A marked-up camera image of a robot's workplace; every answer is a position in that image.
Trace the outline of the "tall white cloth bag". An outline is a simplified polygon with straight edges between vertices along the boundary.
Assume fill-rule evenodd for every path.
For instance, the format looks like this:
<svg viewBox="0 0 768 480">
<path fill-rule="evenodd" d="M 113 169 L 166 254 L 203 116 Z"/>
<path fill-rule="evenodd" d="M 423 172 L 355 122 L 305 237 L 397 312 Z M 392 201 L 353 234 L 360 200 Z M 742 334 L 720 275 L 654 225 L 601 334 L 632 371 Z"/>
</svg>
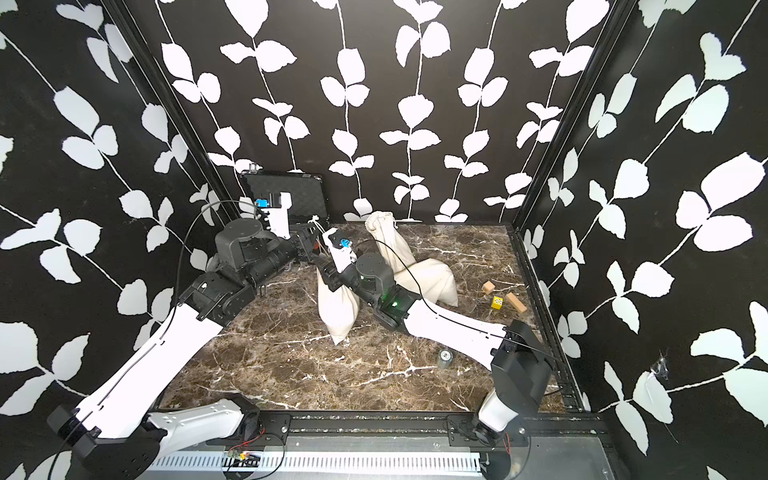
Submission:
<svg viewBox="0 0 768 480">
<path fill-rule="evenodd" d="M 372 212 L 365 221 L 365 228 L 375 239 L 380 254 L 395 273 L 404 271 L 416 262 L 408 243 L 398 232 L 391 212 Z"/>
</svg>

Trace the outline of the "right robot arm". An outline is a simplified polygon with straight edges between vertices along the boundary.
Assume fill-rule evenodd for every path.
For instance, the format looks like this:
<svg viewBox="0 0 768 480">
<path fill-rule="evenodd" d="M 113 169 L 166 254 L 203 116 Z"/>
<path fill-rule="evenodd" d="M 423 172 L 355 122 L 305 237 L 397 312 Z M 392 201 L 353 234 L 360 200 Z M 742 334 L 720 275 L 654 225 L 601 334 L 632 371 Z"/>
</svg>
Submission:
<svg viewBox="0 0 768 480">
<path fill-rule="evenodd" d="M 490 371 L 493 388 L 462 429 L 468 439 L 492 447 L 518 417 L 539 411 L 556 358 L 526 323 L 488 323 L 442 308 L 421 291 L 399 285 L 375 252 L 340 262 L 320 254 L 313 263 L 326 286 L 349 288 L 386 329 L 437 342 Z"/>
</svg>

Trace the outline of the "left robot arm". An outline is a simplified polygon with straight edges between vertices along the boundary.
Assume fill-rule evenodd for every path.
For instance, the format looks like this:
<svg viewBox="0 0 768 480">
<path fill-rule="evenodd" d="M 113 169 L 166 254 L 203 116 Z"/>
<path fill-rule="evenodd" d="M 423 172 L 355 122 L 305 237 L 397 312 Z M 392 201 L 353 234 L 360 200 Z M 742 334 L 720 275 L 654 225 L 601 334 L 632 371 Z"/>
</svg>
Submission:
<svg viewBox="0 0 768 480">
<path fill-rule="evenodd" d="M 218 263 L 184 291 L 175 291 L 162 326 L 107 382 L 73 408 L 48 419 L 69 448 L 79 479 L 135 479 L 157 459 L 238 433 L 259 410 L 242 396 L 176 413 L 151 407 L 189 360 L 227 327 L 260 287 L 294 261 L 317 253 L 312 226 L 264 228 L 239 218 L 215 237 Z"/>
</svg>

